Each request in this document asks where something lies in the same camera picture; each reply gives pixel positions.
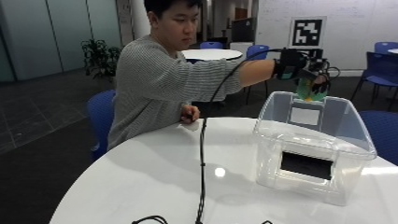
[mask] table surface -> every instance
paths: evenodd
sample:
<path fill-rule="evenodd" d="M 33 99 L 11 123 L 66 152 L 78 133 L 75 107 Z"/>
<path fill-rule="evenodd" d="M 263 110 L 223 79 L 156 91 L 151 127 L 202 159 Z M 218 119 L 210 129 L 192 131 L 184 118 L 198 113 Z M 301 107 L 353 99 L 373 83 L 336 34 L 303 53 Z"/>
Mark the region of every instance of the table surface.
<path fill-rule="evenodd" d="M 111 150 L 76 180 L 51 223 L 126 224 L 152 215 L 168 223 L 195 223 L 202 122 L 146 133 Z M 255 126 L 255 119 L 208 120 L 203 223 L 398 223 L 398 167 L 381 158 L 364 169 L 347 206 L 260 186 Z"/>
<path fill-rule="evenodd" d="M 196 60 L 234 60 L 241 57 L 241 52 L 234 49 L 188 49 L 183 51 L 186 59 Z"/>
<path fill-rule="evenodd" d="M 398 54 L 398 49 L 389 49 L 391 53 Z"/>

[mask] black hair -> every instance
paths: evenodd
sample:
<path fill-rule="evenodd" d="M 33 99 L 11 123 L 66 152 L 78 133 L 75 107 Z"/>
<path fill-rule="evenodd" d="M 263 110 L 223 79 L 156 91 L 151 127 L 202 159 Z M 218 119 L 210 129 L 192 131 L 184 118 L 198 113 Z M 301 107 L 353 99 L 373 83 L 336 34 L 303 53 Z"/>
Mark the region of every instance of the black hair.
<path fill-rule="evenodd" d="M 202 0 L 144 0 L 147 13 L 154 11 L 162 19 L 163 12 L 170 9 L 176 2 L 186 2 L 190 7 L 202 6 Z"/>

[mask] clear plastic container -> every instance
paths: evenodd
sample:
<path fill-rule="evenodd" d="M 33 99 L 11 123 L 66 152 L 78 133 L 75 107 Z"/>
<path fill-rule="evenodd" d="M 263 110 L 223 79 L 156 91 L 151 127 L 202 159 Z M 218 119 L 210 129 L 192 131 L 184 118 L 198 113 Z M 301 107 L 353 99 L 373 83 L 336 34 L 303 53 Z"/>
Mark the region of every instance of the clear plastic container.
<path fill-rule="evenodd" d="M 257 183 L 347 205 L 364 167 L 377 157 L 371 134 L 349 100 L 305 102 L 276 91 L 260 112 Z"/>

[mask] green plant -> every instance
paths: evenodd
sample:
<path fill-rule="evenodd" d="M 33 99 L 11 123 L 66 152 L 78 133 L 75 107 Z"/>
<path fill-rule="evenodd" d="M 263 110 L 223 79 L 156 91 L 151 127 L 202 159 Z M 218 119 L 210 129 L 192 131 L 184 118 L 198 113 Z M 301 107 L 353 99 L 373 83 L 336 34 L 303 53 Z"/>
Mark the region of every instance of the green plant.
<path fill-rule="evenodd" d="M 83 41 L 82 45 L 86 53 L 86 75 L 94 75 L 92 78 L 107 77 L 112 82 L 122 50 L 116 47 L 108 48 L 103 40 L 90 39 Z"/>

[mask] striped shirt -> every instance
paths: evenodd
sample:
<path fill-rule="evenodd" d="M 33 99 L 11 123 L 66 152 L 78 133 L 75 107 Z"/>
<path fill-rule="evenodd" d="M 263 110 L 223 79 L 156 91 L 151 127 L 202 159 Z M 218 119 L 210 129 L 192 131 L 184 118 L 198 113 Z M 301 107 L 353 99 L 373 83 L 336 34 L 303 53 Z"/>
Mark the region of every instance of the striped shirt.
<path fill-rule="evenodd" d="M 237 62 L 219 60 L 191 64 L 179 52 L 172 58 L 148 35 L 123 50 L 116 72 L 115 119 L 108 149 L 142 133 L 180 121 L 186 102 L 210 102 Z M 226 81 L 218 101 L 241 89 L 237 72 Z"/>

